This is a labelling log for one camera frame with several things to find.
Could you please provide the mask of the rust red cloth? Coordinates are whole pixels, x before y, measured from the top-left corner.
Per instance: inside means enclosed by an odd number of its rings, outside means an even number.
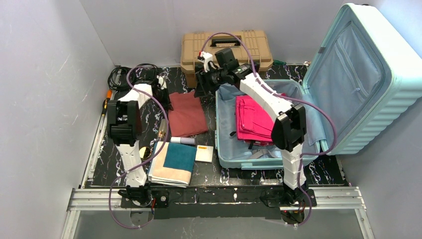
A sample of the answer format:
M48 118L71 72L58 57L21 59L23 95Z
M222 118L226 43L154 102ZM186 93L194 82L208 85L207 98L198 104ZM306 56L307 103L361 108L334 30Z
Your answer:
M188 137L208 131L201 100L194 94L194 91L170 94L173 109L168 112L168 119L173 137Z

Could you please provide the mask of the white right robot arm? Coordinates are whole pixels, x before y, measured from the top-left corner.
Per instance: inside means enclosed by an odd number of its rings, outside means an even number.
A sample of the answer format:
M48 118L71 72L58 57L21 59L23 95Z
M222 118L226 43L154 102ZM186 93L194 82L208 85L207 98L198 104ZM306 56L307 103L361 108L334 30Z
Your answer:
M195 71L197 85L194 96L203 97L221 85L230 84L251 97L271 118L271 139L282 153L284 185L293 191L302 190L306 182L302 160L307 133L305 107L294 105L292 100L272 90L257 73L253 58L249 59L249 63L240 64L231 48L215 54L202 50L197 60L200 65Z

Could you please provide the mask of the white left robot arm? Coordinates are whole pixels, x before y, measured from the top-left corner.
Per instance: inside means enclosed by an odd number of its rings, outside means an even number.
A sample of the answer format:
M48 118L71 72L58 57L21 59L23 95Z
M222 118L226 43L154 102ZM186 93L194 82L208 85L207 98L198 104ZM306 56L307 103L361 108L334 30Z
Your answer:
M164 114L164 129L168 127L166 109L170 106L167 85L163 77L147 73L133 88L117 100L107 104L107 134L117 147L126 172L126 186L142 187L147 175L141 165L139 153L142 134L141 107L150 99L158 104Z

